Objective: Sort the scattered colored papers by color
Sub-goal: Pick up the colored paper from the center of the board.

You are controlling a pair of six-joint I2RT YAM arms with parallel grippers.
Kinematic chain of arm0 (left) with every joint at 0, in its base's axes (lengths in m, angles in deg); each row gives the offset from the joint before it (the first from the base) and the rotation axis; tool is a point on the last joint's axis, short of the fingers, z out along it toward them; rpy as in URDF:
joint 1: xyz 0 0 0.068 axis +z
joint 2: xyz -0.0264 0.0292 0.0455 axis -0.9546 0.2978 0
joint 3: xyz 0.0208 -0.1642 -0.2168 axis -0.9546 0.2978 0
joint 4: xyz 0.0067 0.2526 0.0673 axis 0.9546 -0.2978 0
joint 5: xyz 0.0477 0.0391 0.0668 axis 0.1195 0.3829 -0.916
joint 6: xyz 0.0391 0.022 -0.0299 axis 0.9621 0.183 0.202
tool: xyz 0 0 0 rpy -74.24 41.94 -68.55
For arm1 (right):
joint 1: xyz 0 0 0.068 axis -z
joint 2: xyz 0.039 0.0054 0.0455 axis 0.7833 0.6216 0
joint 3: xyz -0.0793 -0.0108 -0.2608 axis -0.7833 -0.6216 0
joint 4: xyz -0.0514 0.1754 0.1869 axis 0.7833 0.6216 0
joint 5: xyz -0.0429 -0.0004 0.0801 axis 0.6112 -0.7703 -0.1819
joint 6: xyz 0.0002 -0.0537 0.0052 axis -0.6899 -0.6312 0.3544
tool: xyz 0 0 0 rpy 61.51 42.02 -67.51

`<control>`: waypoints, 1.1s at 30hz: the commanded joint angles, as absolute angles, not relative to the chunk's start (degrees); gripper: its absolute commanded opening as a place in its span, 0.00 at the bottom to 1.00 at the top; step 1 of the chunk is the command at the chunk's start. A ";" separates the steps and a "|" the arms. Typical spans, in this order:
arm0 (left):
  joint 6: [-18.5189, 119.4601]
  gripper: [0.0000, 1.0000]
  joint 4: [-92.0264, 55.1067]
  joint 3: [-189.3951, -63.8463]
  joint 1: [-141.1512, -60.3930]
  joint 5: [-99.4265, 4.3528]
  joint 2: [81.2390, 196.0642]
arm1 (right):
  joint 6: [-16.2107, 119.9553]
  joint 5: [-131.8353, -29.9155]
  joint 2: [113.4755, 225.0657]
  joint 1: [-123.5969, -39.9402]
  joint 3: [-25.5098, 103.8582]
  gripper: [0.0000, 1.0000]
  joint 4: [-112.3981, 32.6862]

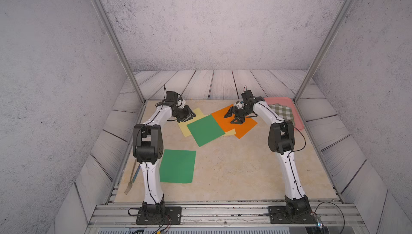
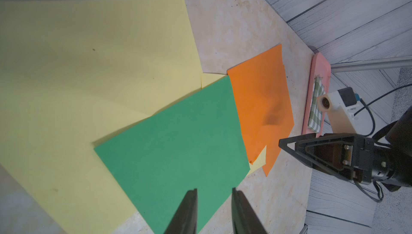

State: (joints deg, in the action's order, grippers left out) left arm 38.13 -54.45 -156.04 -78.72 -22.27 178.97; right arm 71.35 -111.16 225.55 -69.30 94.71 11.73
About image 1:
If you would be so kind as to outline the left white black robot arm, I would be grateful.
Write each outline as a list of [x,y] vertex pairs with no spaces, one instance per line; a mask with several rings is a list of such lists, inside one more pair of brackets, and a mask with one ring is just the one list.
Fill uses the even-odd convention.
[[145,214],[164,215],[166,206],[164,192],[160,182],[160,166],[164,153],[162,127],[175,117],[177,122],[186,122],[196,114],[185,101],[182,105],[175,102],[160,102],[156,110],[142,124],[137,124],[133,131],[133,156],[143,172],[144,200],[141,210]]

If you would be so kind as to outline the orange paper sheet front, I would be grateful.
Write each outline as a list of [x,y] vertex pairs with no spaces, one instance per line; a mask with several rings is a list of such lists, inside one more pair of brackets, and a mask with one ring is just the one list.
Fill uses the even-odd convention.
[[253,120],[252,118],[246,118],[246,121],[239,125],[239,124],[232,124],[231,121],[234,119],[234,116],[229,118],[224,118],[224,116],[228,113],[229,108],[231,106],[227,106],[219,111],[212,113],[211,115],[217,121],[219,126],[224,132],[229,132],[231,130],[235,130],[235,136],[238,139],[241,139],[246,133],[248,133],[252,128],[254,128],[258,123]]

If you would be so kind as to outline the green paper sheet front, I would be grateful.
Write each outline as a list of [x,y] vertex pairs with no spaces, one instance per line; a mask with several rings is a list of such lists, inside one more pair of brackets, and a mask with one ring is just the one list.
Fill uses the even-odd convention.
[[160,180],[164,183],[189,184],[193,181],[196,151],[164,151],[160,167]]

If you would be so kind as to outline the green paper sheet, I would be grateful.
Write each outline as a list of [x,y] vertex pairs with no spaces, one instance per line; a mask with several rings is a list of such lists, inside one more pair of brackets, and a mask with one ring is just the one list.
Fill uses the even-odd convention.
[[202,147],[225,134],[212,115],[208,115],[192,122],[191,124],[188,124],[187,127],[199,147]]
[[189,184],[193,181],[196,151],[164,151],[160,167],[160,180],[164,183]]

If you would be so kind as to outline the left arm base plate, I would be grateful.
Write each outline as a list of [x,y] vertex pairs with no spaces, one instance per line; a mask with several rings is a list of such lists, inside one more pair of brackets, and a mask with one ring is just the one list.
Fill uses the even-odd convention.
[[175,206],[142,206],[136,217],[137,225],[179,225],[181,223],[182,207]]

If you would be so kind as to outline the yellow paper sheet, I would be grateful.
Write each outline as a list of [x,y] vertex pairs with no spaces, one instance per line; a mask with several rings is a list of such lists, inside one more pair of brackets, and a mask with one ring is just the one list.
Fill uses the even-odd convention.
[[195,113],[195,117],[193,119],[186,121],[186,122],[178,123],[178,126],[180,127],[184,137],[188,137],[192,135],[191,131],[188,128],[189,124],[205,117],[205,115],[203,114],[200,108],[194,109],[193,112]]
[[228,132],[225,132],[225,134],[223,136],[232,136],[232,135],[236,135],[236,130],[232,129]]

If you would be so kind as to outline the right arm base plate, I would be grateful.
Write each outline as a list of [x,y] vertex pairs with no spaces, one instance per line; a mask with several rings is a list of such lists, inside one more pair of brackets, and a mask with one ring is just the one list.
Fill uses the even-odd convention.
[[289,206],[269,206],[271,224],[317,224],[307,209],[294,210]]

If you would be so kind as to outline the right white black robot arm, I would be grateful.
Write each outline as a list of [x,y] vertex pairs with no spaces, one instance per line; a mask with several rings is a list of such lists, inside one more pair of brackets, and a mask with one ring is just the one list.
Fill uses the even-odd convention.
[[285,183],[285,215],[291,220],[303,219],[312,209],[301,185],[295,163],[295,127],[277,115],[262,97],[252,97],[231,106],[224,118],[234,117],[232,124],[245,123],[250,114],[261,117],[269,125],[268,147],[281,164]]

